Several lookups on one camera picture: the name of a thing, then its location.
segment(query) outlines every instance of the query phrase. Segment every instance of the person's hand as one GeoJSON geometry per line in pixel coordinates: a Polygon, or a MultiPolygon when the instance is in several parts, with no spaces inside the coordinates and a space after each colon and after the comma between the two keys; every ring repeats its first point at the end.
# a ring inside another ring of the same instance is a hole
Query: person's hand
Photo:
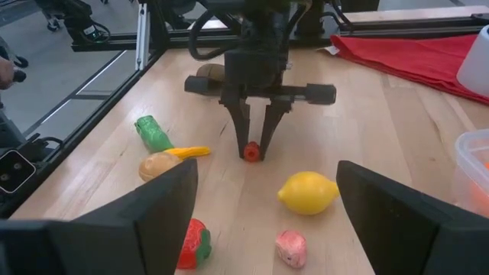
{"type": "Polygon", "coordinates": [[[0,89],[8,89],[14,82],[13,62],[0,57],[0,89]]]}

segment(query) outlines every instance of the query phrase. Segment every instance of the green toy vegetable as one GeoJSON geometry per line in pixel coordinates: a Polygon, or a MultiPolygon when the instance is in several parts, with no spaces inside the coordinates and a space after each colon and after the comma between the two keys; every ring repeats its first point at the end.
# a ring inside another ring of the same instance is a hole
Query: green toy vegetable
{"type": "Polygon", "coordinates": [[[174,148],[167,134],[161,130],[161,127],[152,115],[139,118],[134,123],[134,126],[151,153],[162,152],[174,148]]]}

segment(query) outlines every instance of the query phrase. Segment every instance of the brown toy potato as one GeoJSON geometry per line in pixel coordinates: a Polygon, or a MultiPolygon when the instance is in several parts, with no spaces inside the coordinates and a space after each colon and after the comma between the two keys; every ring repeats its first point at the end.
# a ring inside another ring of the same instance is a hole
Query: brown toy potato
{"type": "Polygon", "coordinates": [[[139,176],[148,182],[181,163],[179,157],[160,152],[150,155],[139,164],[139,176]]]}

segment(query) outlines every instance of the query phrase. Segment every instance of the gray floor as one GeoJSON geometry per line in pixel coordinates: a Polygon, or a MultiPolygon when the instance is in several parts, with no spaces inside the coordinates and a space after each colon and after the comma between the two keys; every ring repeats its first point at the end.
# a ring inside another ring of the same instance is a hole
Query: gray floor
{"type": "MultiPolygon", "coordinates": [[[[113,33],[136,31],[137,3],[131,4],[127,0],[112,0],[109,5],[102,5],[99,0],[86,2],[92,6],[92,18],[109,27],[113,33]]],[[[489,0],[381,0],[379,9],[457,5],[489,5],[489,0]]],[[[197,18],[202,11],[203,8],[197,5],[186,17],[197,18]]],[[[30,62],[30,66],[25,70],[28,79],[2,92],[2,101],[6,105],[7,115],[22,132],[35,131],[42,135],[65,138],[102,101],[70,100],[48,119],[40,118],[59,105],[117,52],[74,53],[70,48],[71,39],[66,30],[50,33],[46,29],[43,15],[39,11],[32,12],[0,27],[1,36],[18,55],[30,62]]],[[[2,17],[0,10],[0,20],[2,19],[10,20],[6,16],[2,17]]],[[[133,72],[134,52],[129,51],[97,80],[91,82],[80,95],[109,95],[133,72]]]]}

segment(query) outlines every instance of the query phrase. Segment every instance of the pink toy food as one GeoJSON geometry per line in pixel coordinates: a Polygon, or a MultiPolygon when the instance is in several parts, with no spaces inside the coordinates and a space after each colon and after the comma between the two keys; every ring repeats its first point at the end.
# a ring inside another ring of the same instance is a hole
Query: pink toy food
{"type": "Polygon", "coordinates": [[[275,241],[279,257],[293,268],[301,268],[306,263],[306,239],[298,231],[286,230],[275,241]]]}

